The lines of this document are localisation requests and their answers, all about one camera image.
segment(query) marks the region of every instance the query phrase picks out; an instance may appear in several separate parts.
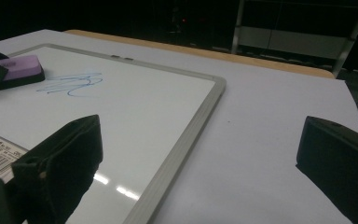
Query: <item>blue scribble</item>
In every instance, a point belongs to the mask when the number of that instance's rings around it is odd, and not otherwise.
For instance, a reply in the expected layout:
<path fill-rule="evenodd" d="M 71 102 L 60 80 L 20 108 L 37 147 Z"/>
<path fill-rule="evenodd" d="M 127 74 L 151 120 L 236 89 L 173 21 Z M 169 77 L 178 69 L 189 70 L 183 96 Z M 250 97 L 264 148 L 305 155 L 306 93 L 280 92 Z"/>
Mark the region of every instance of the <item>blue scribble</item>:
<path fill-rule="evenodd" d="M 66 91 L 66 94 L 69 96 L 80 96 L 75 95 L 75 91 L 102 82 L 103 79 L 97 77 L 100 75 L 101 73 L 86 73 L 61 77 L 49 77 L 46 78 L 46 80 L 56 82 L 37 91 L 46 91 L 48 94 L 58 91 Z"/>

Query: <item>barcode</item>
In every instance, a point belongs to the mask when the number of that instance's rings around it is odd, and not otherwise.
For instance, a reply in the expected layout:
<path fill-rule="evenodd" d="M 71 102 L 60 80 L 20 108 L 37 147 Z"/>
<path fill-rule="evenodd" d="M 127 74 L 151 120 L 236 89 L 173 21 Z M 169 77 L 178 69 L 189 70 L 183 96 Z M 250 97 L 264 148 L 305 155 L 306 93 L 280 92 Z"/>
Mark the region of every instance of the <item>barcode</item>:
<path fill-rule="evenodd" d="M 3 155 L 0 155 L 0 174 L 10 168 L 11 160 Z"/>

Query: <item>purple eraser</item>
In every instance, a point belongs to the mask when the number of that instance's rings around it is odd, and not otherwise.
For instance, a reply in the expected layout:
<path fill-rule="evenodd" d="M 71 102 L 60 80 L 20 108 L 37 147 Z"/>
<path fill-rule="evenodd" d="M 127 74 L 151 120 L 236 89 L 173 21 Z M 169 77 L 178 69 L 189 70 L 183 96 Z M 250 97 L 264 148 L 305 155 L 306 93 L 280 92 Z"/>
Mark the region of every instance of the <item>purple eraser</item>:
<path fill-rule="evenodd" d="M 0 90 L 45 80 L 43 68 L 36 55 L 26 55 L 0 60 L 0 65 L 8 69 L 0 81 Z"/>

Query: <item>label sticker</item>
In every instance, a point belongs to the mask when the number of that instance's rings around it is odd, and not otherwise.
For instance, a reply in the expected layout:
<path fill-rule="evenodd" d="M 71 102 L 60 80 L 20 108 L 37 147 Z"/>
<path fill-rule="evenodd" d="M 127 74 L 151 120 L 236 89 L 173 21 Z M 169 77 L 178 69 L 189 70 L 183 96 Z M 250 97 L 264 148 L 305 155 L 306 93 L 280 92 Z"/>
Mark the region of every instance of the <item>label sticker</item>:
<path fill-rule="evenodd" d="M 5 183 L 13 177 L 10 164 L 26 152 L 26 150 L 0 139 L 0 178 Z"/>

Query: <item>white table surface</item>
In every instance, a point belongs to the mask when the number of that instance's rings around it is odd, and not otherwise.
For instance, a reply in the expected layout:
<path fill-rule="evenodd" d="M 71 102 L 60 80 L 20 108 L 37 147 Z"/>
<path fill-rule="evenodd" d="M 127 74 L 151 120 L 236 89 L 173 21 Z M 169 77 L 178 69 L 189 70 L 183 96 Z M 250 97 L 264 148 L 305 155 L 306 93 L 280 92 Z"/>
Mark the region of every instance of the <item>white table surface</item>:
<path fill-rule="evenodd" d="M 358 111 L 344 81 L 50 30 L 0 41 L 0 52 L 46 43 L 226 79 L 223 97 L 153 223 L 351 223 L 296 168 L 306 116 L 358 132 Z"/>

